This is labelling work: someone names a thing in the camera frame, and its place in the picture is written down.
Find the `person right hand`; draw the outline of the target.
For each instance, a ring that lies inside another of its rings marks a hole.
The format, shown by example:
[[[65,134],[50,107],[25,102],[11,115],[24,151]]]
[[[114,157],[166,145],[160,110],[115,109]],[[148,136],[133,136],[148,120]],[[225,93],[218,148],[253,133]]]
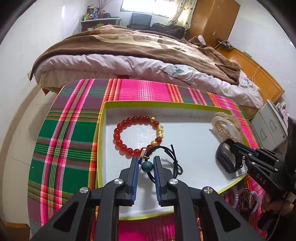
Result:
[[[261,211],[262,213],[268,211],[278,211],[281,210],[281,215],[285,216],[292,212],[294,205],[288,201],[283,201],[281,199],[272,201],[271,196],[265,193],[262,199]]]

